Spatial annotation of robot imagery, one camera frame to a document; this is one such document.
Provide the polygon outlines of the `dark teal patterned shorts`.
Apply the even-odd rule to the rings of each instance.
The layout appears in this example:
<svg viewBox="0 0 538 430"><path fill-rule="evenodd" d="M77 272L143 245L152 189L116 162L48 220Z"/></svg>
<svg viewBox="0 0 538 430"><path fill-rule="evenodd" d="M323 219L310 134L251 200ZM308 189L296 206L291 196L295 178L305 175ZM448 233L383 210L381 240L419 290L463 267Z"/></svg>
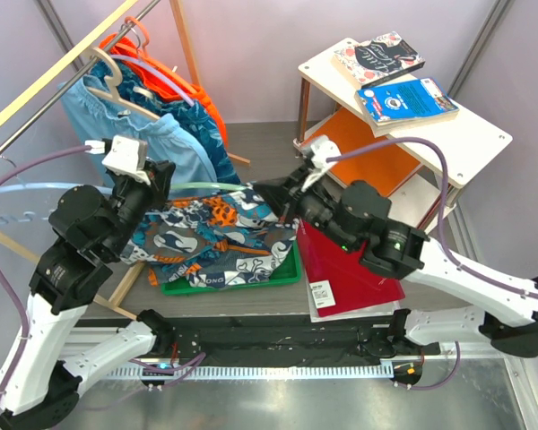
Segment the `dark teal patterned shorts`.
<svg viewBox="0 0 538 430"><path fill-rule="evenodd" d="M118 85L120 96L158 116L172 115L181 128L202 145L213 164L217 180L225 184L238 185L240 179L226 151L221 133L205 108L195 100L192 107L183 99L173 102L161 101L156 93L145 88L141 79L123 65L123 61L116 61L123 75L123 81Z"/></svg>

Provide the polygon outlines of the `light blue hanger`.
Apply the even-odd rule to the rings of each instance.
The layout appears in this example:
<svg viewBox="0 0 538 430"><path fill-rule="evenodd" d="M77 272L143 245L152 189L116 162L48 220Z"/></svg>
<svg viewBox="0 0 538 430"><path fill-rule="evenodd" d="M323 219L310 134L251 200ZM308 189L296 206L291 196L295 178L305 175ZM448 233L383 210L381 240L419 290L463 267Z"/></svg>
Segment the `light blue hanger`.
<svg viewBox="0 0 538 430"><path fill-rule="evenodd" d="M68 191L82 186L70 182L26 182L20 178L22 166L0 155L12 167L12 176L0 185L0 226L48 220L59 199Z"/></svg>

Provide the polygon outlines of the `light blue shorts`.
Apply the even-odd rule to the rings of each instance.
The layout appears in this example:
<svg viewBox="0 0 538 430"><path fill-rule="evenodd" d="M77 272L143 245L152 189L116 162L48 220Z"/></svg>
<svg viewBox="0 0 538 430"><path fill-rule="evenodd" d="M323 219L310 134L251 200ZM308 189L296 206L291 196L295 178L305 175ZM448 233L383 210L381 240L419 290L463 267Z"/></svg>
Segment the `light blue shorts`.
<svg viewBox="0 0 538 430"><path fill-rule="evenodd" d="M217 175L205 148L182 129L173 115L158 121L135 112L120 117L125 108L100 99L91 89L107 91L100 78L86 74L61 98L64 111L80 142L111 139L116 135L148 143L147 156L155 161L167 160L176 165L174 184L215 183Z"/></svg>

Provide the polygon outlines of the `lilac hanger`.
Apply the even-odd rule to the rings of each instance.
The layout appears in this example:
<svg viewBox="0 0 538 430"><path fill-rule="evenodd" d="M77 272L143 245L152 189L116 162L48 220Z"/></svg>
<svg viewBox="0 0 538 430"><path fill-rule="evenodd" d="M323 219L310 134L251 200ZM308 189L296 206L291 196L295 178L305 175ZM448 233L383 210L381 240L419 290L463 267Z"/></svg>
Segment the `lilac hanger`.
<svg viewBox="0 0 538 430"><path fill-rule="evenodd" d="M159 79L161 82L167 85L175 93L177 93L190 107L192 107L195 104L195 102L181 88L179 88L177 84L174 83L169 77L161 73L159 70L151 67L147 63L137 58L133 58L131 56L110 55L110 57L115 60L128 62L128 63L139 66L140 68L144 69L146 72L150 73L151 75Z"/></svg>

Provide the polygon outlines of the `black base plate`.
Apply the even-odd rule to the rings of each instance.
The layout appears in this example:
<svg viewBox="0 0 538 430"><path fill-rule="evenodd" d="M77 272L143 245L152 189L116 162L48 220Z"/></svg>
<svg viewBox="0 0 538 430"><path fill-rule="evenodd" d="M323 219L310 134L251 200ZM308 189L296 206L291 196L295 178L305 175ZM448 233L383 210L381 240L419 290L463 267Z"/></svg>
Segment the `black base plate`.
<svg viewBox="0 0 538 430"><path fill-rule="evenodd" d="M174 341L178 358L187 361L204 352L210 360L233 362L276 358L290 352L297 359L338 353L341 357L368 360L400 356L422 356L424 347L388 333L386 327L352 326L266 326L178 330Z"/></svg>

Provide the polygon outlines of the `orange hanger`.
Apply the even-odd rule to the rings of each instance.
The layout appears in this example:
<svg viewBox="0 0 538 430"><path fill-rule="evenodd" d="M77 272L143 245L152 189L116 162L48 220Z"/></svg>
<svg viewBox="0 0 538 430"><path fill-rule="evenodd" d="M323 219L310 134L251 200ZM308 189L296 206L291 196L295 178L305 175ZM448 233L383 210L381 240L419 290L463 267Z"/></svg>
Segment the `orange hanger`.
<svg viewBox="0 0 538 430"><path fill-rule="evenodd" d="M124 19L125 24L131 24L131 31L135 34L137 39L136 50L147 55L147 46L150 43L150 36L148 30L133 16L127 16Z"/></svg>

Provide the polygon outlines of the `wooden clothes rack frame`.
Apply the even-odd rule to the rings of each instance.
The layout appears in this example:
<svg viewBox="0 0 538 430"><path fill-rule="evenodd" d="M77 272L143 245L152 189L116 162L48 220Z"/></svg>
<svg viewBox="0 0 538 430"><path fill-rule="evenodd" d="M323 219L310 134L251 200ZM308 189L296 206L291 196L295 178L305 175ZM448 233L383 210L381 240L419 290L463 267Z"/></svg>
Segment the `wooden clothes rack frame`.
<svg viewBox="0 0 538 430"><path fill-rule="evenodd" d="M188 27L188 25L186 23L186 17L184 15L183 4L180 1L171 1L169 4L170 4L170 9L171 9L171 11L173 13L173 18L174 18L174 20L176 22L178 38L180 40L180 44L181 44L181 47L182 47L183 52L184 52L184 56L185 56L185 59L186 59L186 63L187 63L189 74L191 76L192 83L196 84L196 85L201 85L202 84L201 83L201 75L199 73L197 62L196 62L196 59L195 59L194 47L192 45L192 40L191 40L191 37L190 37L189 27ZM6 234L4 234L2 231L0 231L0 244L2 246L4 246L5 248L11 250L12 252L18 254L23 259L25 259L25 260L27 260L29 262L32 262L32 263L36 264L39 261L39 256L38 255L36 255L32 251L30 251L28 248L24 247L20 243L16 242L12 238L10 238ZM95 304L97 304L97 305L103 306L103 307L111 310L112 312L114 312L116 314L119 314L119 315L133 321L136 318L136 315L129 312L129 311L127 311L126 309L121 308L120 304L125 299L127 294L129 293L131 287L134 285L134 283L139 278L142 270L143 270L143 264L142 263L137 263L136 265L132 266L130 269L128 269L128 271L126 272L126 275L119 282L119 284L117 285L115 291L112 293L112 296L109 299L106 299L105 297L102 297L101 295L96 295L94 297L93 302Z"/></svg>

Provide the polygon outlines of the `orange teal cartoon shorts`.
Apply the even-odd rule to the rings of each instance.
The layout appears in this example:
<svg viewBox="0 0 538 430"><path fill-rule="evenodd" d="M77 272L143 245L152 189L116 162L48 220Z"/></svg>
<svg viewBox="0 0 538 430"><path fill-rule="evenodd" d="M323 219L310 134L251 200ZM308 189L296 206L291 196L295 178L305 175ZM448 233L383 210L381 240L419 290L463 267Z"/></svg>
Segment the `orange teal cartoon shorts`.
<svg viewBox="0 0 538 430"><path fill-rule="evenodd" d="M179 198L146 214L120 255L145 262L159 286L184 279L192 288L266 282L296 242L299 220L283 223L251 186Z"/></svg>

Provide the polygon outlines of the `floral cover book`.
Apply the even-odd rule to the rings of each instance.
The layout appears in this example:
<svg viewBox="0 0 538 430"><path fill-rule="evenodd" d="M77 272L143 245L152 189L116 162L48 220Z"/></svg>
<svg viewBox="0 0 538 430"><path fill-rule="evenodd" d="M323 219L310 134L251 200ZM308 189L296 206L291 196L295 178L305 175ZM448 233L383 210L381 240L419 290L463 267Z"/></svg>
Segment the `floral cover book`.
<svg viewBox="0 0 538 430"><path fill-rule="evenodd" d="M425 58L391 31L361 43L347 42L333 52L332 65L355 90L361 90L419 70Z"/></svg>

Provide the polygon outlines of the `orange folder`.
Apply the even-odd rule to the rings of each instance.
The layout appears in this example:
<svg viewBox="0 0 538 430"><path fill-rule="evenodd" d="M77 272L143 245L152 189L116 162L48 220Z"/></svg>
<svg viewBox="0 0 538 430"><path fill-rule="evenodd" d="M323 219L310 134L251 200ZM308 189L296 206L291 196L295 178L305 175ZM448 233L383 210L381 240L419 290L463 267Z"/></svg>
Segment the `orange folder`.
<svg viewBox="0 0 538 430"><path fill-rule="evenodd" d="M376 138L366 122L344 107L318 125L313 132L307 131L306 138L317 138L323 134L336 143L342 154L384 140L384 137ZM420 167L421 163L417 159L397 145L390 145L340 161L330 170L330 174L342 186L363 180L374 186L381 195L389 197L415 175Z"/></svg>

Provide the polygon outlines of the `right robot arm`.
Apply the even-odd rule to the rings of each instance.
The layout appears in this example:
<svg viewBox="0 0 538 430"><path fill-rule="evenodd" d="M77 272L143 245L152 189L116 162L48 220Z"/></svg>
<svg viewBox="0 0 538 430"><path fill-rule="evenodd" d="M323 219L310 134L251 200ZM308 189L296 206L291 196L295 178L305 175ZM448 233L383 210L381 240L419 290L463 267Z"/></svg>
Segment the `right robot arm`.
<svg viewBox="0 0 538 430"><path fill-rule="evenodd" d="M424 284L458 297L463 308L395 312L388 346L405 354L435 342L488 340L515 357L538 357L538 277L519 279L490 268L475 276L468 260L446 253L425 232L390 219L391 202L364 181L334 198L321 182L306 186L305 172L256 182L253 190L281 220L300 219L359 263L386 279Z"/></svg>

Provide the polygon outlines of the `blue cover book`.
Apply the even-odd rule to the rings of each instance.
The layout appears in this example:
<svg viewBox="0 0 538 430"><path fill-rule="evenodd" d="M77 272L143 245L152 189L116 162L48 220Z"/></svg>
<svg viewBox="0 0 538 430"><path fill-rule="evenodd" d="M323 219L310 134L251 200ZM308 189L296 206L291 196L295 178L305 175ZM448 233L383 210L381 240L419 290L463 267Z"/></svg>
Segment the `blue cover book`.
<svg viewBox="0 0 538 430"><path fill-rule="evenodd" d="M430 77L358 90L354 96L375 127L455 116L459 107Z"/></svg>

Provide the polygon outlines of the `white papers under folder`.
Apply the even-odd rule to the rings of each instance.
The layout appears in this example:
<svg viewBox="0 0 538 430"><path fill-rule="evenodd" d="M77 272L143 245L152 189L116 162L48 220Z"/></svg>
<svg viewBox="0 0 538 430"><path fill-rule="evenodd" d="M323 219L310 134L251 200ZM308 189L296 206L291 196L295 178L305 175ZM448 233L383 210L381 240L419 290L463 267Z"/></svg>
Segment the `white papers under folder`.
<svg viewBox="0 0 538 430"><path fill-rule="evenodd" d="M317 305L334 305L334 295L328 281L309 282L308 290L308 306L310 321L313 323L324 323L331 321L350 320L365 317L381 317L390 316L400 306L399 301L389 302L382 305L373 305L353 311L348 311L329 316L320 316L319 311L324 311L325 308L317 307Z"/></svg>

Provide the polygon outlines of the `red folder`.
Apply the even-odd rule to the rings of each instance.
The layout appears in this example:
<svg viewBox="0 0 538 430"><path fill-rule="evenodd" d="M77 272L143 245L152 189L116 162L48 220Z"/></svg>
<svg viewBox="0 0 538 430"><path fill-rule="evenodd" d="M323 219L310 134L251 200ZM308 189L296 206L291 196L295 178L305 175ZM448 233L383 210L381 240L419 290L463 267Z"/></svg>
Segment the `red folder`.
<svg viewBox="0 0 538 430"><path fill-rule="evenodd" d="M358 253L346 253L305 221L299 226L297 243L307 283L328 281L333 291L335 304L317 305L325 308L318 312L320 316L400 302L404 298L398 280L372 273L360 265Z"/></svg>

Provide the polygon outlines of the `metal clothes rail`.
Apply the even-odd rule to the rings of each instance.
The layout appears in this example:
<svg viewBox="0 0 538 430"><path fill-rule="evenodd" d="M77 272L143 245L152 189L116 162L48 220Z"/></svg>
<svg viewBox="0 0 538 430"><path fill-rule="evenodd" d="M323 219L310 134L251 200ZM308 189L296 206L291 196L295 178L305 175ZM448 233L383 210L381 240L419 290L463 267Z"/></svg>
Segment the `metal clothes rail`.
<svg viewBox="0 0 538 430"><path fill-rule="evenodd" d="M106 30L120 20L136 4L136 1L124 1L115 11L98 24L89 34L80 40L66 54L57 60L46 72L44 72L29 88L24 90L15 100L0 112L0 128L2 128L13 116L24 108L42 90L44 90L55 78L68 67L73 60L84 54L93 46ZM57 90L36 112L34 112L14 133L0 144L0 156L6 152L29 128L41 119L86 72L93 67L92 60L79 68L67 83Z"/></svg>

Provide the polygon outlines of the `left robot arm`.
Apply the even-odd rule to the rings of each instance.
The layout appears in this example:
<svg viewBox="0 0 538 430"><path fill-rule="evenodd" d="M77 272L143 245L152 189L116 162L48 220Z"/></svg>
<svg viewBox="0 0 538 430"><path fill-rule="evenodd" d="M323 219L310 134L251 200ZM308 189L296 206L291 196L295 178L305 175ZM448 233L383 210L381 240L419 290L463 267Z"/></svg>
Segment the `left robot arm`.
<svg viewBox="0 0 538 430"><path fill-rule="evenodd" d="M49 429L64 420L102 376L133 358L164 357L173 326L144 310L122 331L74 358L60 357L72 328L111 276L146 212L159 209L175 171L168 161L146 161L147 183L113 174L104 196L92 185L68 189L48 222L57 235L30 279L19 343L0 369L0 428Z"/></svg>

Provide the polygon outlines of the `beige hanger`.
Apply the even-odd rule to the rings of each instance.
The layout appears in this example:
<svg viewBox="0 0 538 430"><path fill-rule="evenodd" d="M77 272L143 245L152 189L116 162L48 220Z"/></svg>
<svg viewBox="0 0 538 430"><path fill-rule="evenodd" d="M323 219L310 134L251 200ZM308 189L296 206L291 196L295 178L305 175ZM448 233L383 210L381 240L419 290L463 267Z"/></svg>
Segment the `beige hanger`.
<svg viewBox="0 0 538 430"><path fill-rule="evenodd" d="M91 86L86 86L87 90L94 94L99 99L105 99L108 102L120 105L132 113L144 116L149 120L156 122L160 119L159 116L153 114L150 110L136 105L135 103L123 99L118 91L118 85L123 81L123 75L117 66L116 62L99 47L88 47L86 53L93 59L103 62L111 71L111 75L106 75L104 81L107 85L107 90L100 90Z"/></svg>

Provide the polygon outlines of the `mint green hanger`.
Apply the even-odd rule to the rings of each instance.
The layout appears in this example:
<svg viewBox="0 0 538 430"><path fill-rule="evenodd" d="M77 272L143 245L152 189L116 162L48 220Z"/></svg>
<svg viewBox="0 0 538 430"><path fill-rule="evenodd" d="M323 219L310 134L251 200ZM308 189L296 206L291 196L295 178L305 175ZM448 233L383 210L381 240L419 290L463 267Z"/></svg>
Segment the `mint green hanger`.
<svg viewBox="0 0 538 430"><path fill-rule="evenodd" d="M192 189L207 189L207 190L222 190L237 192L247 189L246 185L234 185L225 183L211 183L211 182L189 182L184 184L174 184L169 187L171 193L175 193L182 190Z"/></svg>

